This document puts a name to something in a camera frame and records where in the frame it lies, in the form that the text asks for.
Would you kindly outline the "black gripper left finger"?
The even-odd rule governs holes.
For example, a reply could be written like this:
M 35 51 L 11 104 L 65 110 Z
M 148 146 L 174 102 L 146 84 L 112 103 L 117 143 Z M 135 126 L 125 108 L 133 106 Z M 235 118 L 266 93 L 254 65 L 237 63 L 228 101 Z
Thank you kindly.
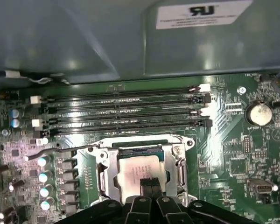
M 121 204 L 104 200 L 58 221 L 58 224 L 149 224 L 152 211 L 152 178 L 140 180 L 140 195 Z

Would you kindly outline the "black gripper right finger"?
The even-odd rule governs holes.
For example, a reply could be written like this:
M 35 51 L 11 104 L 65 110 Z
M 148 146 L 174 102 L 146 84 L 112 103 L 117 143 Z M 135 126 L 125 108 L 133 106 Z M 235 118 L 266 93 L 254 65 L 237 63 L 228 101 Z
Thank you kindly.
M 254 224 L 246 217 L 237 215 L 211 203 L 194 200 L 183 206 L 177 197 L 165 196 L 158 178 L 150 179 L 150 197 L 161 224 Z

